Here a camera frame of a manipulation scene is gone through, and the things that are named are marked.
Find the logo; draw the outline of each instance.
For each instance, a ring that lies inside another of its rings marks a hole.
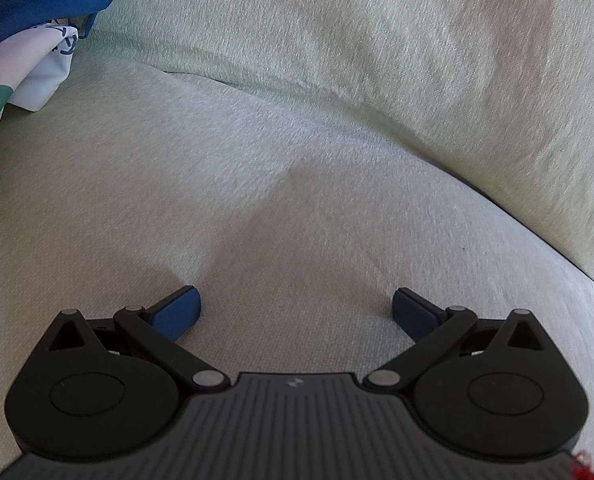
[[[298,377],[295,377],[293,380],[288,381],[286,384],[293,388],[299,388],[302,384],[306,384],[306,381],[304,381],[303,379],[299,379]]]

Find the pillow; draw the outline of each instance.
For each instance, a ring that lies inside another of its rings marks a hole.
[[[116,0],[83,48],[346,106],[594,279],[594,0]]]

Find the black robotic device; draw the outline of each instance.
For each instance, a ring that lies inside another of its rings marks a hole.
[[[526,309],[392,313],[415,345],[353,373],[228,377],[174,342],[185,286],[144,309],[63,310],[6,397],[23,454],[0,480],[570,480],[584,390]]]

